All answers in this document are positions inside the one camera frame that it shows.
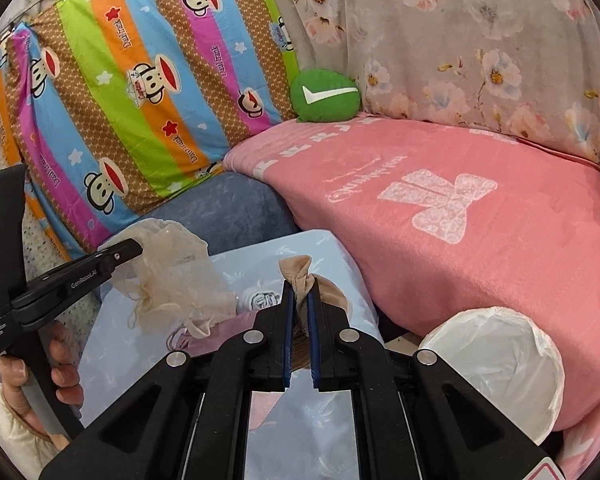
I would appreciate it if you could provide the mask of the person's left hand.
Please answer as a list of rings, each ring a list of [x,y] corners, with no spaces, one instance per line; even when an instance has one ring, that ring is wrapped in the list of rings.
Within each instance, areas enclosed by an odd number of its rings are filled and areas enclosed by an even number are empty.
[[[73,410],[82,408],[84,391],[80,384],[80,376],[76,364],[76,352],[73,339],[61,322],[54,321],[43,330],[42,341],[47,342],[45,350],[45,366],[54,384],[54,396],[62,404]],[[16,414],[23,425],[38,436],[50,440],[59,451],[69,445],[64,434],[50,434],[36,408],[31,404],[24,388],[33,385],[42,386],[42,373],[35,374],[26,361],[15,356],[0,356],[0,376],[2,393],[6,405]]]

